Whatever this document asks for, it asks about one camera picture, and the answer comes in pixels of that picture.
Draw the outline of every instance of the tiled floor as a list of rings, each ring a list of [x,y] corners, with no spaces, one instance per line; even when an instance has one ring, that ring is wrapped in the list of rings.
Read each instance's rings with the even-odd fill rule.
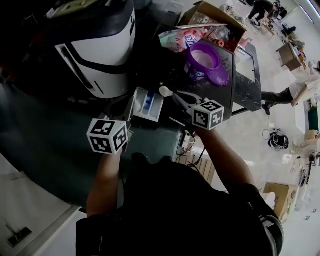
[[[243,5],[239,1],[233,1],[233,3],[234,10],[244,17],[252,9],[251,6]],[[281,67],[280,56],[276,52],[283,45],[280,37],[275,35],[268,41],[270,37],[270,33],[261,34],[252,25],[248,25],[248,31],[243,38],[253,39],[252,44],[256,47],[262,91],[281,92],[289,86],[293,76],[286,67]],[[270,129],[270,123],[276,128],[281,128],[288,136],[291,143],[288,149],[275,151],[268,146],[268,141],[263,139],[263,130]],[[286,155],[290,154],[292,141],[303,142],[304,135],[296,128],[295,109],[291,105],[275,106],[271,109],[270,117],[264,110],[236,115],[219,126],[217,131],[247,162],[259,189],[264,188],[265,183],[269,181],[297,184],[299,173],[291,173],[295,156],[288,161]],[[195,149],[202,151],[201,144],[197,142]],[[216,173],[212,186],[221,191],[225,190]]]

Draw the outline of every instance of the hand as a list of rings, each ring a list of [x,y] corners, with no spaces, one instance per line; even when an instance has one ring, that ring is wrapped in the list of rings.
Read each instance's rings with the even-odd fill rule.
[[[298,101],[296,99],[294,99],[293,101],[291,101],[291,106],[294,107],[298,105]]]

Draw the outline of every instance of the plastic tub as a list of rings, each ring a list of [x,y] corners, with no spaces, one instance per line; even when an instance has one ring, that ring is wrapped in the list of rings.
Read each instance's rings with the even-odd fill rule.
[[[212,74],[220,65],[220,56],[211,44],[197,42],[188,49],[184,71],[191,79],[199,81]]]

